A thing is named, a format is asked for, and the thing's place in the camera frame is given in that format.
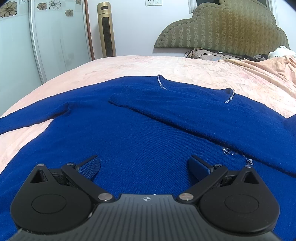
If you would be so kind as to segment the gold tower fan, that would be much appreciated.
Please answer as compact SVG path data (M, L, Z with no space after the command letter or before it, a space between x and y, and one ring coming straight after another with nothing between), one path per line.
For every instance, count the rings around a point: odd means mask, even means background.
M111 4L104 1L97 5L98 27L103 57L115 57L115 40L111 15Z

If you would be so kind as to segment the pink bed sheet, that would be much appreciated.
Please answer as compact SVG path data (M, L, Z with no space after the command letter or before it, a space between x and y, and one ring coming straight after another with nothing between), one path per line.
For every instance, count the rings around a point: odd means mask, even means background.
M295 59L278 57L255 63L198 60L167 56L99 59L68 71L37 88L16 104L13 113L59 93L123 76L155 76L213 89L230 87L285 117L295 114Z

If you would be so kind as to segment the blue knit sweater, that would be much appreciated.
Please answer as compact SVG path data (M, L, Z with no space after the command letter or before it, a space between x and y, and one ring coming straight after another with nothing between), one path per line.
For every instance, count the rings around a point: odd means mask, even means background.
M178 195L195 184L196 155L231 170L252 164L280 204L275 233L295 240L295 116L233 89L162 76L122 77L57 94L1 118L1 133L50 121L1 173L1 240L16 233L10 205L39 163L60 168L97 155L93 182L118 196Z

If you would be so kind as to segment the white floral wardrobe door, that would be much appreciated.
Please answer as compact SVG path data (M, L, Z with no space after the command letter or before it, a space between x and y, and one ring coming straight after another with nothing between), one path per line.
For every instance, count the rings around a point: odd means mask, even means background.
M1 1L1 113L91 60L85 1Z

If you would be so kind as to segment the dark clothes pile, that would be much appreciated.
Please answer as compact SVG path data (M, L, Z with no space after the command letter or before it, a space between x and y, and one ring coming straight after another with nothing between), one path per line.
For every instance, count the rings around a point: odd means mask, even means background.
M260 61L264 61L268 59L268 55L265 54L259 54L259 55L255 55L253 57L248 56L248 55L243 55L241 56L242 60L249 60L249 61L254 61L254 62L260 62Z

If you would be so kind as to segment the white wall socket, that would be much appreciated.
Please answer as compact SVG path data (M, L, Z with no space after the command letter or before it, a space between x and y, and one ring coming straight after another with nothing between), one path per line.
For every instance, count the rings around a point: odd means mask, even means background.
M145 6L162 6L162 0L145 0Z

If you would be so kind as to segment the olive padded headboard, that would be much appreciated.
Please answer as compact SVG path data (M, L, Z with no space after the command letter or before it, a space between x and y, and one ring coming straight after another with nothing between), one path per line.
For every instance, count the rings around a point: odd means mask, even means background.
M155 48L203 48L231 54L269 54L289 47L273 13L259 1L202 3L189 19L171 23L158 36Z

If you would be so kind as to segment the white fluffy cloth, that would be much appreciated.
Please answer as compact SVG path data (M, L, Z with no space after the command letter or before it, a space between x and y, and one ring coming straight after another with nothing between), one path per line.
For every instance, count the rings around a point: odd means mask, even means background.
M293 56L293 51L288 49L286 46L279 46L276 50L269 52L268 58Z

